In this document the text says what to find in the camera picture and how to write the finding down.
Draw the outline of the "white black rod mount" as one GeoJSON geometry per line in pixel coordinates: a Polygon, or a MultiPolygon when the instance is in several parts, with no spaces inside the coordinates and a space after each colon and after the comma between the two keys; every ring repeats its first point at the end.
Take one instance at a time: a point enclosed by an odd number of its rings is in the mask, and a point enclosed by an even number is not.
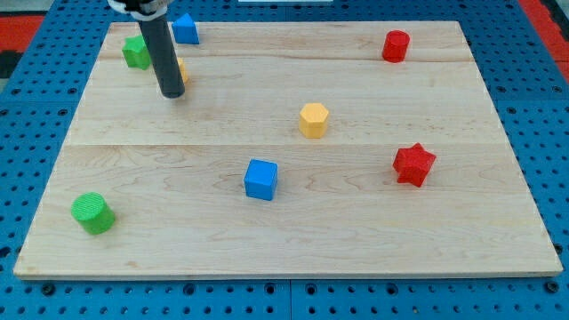
{"type": "Polygon", "coordinates": [[[108,0],[108,5],[138,21],[151,21],[167,13],[168,0],[108,0]]]}

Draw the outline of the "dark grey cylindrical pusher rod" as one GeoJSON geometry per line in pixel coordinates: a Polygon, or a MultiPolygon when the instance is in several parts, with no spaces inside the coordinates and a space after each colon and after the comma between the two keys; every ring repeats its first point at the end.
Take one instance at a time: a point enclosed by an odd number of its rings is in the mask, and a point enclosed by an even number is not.
{"type": "Polygon", "coordinates": [[[185,93],[185,84],[172,43],[168,21],[164,15],[149,21],[139,21],[160,92],[167,99],[177,99],[185,93]]]}

